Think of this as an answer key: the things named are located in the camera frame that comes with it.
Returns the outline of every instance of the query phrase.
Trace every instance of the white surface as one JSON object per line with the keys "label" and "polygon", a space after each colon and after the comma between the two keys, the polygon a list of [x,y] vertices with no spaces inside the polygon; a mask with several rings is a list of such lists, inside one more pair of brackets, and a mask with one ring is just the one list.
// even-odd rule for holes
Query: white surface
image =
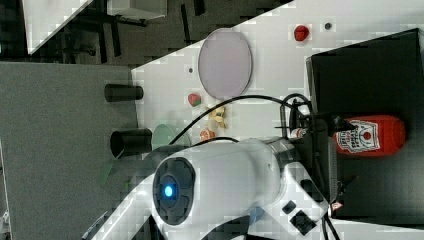
{"label": "white surface", "polygon": [[22,0],[28,53],[33,54],[93,0]]}
{"label": "white surface", "polygon": [[[422,0],[295,0],[262,14],[233,28],[245,36],[253,58],[250,85],[242,95],[261,94],[280,99],[294,92],[309,95],[307,57],[416,27],[424,29],[423,16]],[[327,22],[333,24],[329,31],[324,29]],[[302,43],[296,42],[292,35],[300,24],[310,29],[308,39]],[[132,70],[135,84],[142,86],[145,92],[144,98],[136,102],[140,128],[152,130],[160,120],[183,128],[203,113],[207,104],[219,103],[207,95],[198,76],[197,61],[202,43]],[[202,96],[202,104],[196,108],[187,100],[192,92]],[[278,104],[242,100],[227,105],[226,113],[228,129],[218,130],[217,136],[244,139],[281,134],[280,129],[273,128],[280,122]],[[206,119],[190,130],[193,144],[200,141],[199,134]],[[342,239],[424,239],[424,232],[418,230],[385,232],[379,229],[399,228],[337,222],[340,222],[336,228]]]}
{"label": "white surface", "polygon": [[107,13],[140,20],[165,17],[167,0],[108,0]]}

